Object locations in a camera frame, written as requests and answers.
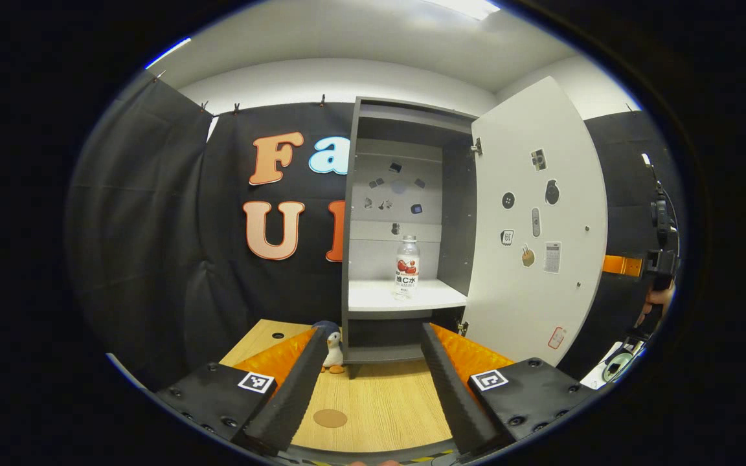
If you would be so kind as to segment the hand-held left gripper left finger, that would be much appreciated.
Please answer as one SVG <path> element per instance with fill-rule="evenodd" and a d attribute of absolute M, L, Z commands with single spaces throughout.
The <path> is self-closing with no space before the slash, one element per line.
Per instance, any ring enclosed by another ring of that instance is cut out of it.
<path fill-rule="evenodd" d="M 234 366 L 208 362 L 156 393 L 213 436 L 277 454 L 289 448 L 328 356 L 328 334 L 312 327 Z"/>

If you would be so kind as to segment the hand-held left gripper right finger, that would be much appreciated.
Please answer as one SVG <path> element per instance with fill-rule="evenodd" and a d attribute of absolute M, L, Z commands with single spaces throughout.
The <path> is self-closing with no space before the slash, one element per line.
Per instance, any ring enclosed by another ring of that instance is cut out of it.
<path fill-rule="evenodd" d="M 512 362 L 431 322 L 420 349 L 454 445 L 467 457 L 538 436 L 595 393 L 541 358 Z"/>

